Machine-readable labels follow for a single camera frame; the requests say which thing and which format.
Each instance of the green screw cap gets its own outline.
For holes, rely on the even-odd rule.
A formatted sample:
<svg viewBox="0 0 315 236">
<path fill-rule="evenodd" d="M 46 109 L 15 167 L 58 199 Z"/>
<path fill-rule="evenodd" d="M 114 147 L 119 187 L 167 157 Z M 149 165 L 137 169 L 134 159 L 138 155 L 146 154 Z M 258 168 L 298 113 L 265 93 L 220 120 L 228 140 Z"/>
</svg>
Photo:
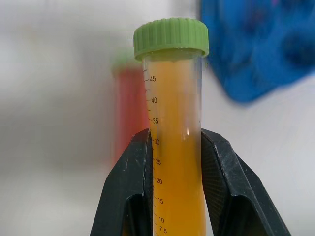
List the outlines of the green screw cap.
<svg viewBox="0 0 315 236">
<path fill-rule="evenodd" d="M 149 52 L 162 49 L 190 48 L 209 54 L 208 29 L 189 18 L 156 20 L 140 26 L 133 35 L 134 58 L 141 61 Z"/>
</svg>

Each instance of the printed number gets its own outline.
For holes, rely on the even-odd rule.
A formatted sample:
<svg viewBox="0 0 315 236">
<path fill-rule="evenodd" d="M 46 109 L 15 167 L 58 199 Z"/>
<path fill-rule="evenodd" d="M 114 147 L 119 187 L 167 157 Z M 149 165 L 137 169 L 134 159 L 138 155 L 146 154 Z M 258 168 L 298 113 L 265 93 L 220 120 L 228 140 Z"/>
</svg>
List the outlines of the printed number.
<svg viewBox="0 0 315 236">
<path fill-rule="evenodd" d="M 165 228 L 163 229 L 163 231 L 165 234 L 167 233 L 167 230 Z"/>
</svg>

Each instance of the blurred blue object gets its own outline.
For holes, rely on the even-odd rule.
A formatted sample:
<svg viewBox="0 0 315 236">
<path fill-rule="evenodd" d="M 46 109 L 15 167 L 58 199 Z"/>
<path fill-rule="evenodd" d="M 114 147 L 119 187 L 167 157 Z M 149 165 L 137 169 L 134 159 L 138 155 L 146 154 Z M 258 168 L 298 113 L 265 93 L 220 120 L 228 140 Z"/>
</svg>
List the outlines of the blurred blue object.
<svg viewBox="0 0 315 236">
<path fill-rule="evenodd" d="M 315 71 L 315 0 L 202 0 L 208 60 L 227 94 L 250 102 Z"/>
</svg>

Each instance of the orange liquid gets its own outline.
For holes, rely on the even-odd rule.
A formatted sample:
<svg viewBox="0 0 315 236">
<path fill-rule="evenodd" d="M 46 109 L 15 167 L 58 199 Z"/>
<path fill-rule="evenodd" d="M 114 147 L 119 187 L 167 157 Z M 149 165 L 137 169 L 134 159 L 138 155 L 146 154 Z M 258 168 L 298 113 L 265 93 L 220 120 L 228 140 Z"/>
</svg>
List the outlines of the orange liquid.
<svg viewBox="0 0 315 236">
<path fill-rule="evenodd" d="M 205 236 L 200 93 L 192 60 L 149 62 L 155 236 Z"/>
</svg>

